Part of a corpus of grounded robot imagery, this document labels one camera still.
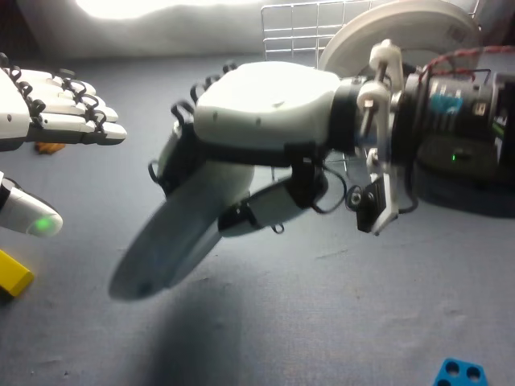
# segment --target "wire basket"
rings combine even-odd
[[[261,16],[265,60],[290,60],[318,68],[320,54],[341,27],[359,14],[392,1],[348,0],[264,6]],[[480,1],[450,2],[475,18]]]

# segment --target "table surface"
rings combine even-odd
[[[429,385],[449,356],[484,365],[492,385],[513,384],[511,220],[422,204],[374,237],[344,208],[310,212],[281,236],[222,240],[148,301],[109,299],[116,264],[163,201],[146,164],[170,133],[169,107],[224,62],[75,64],[127,140],[0,155],[7,176],[64,218],[48,240],[0,231],[2,249],[36,275],[0,306],[0,384]],[[269,181],[260,169],[254,188]],[[340,194],[331,186],[328,202]]]

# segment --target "blue building block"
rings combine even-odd
[[[479,364],[447,358],[433,386],[488,386],[483,367]]]

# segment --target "green light on fingertip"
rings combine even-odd
[[[35,228],[40,232],[47,231],[51,226],[51,220],[46,217],[43,217],[42,219],[39,219],[35,222]]]

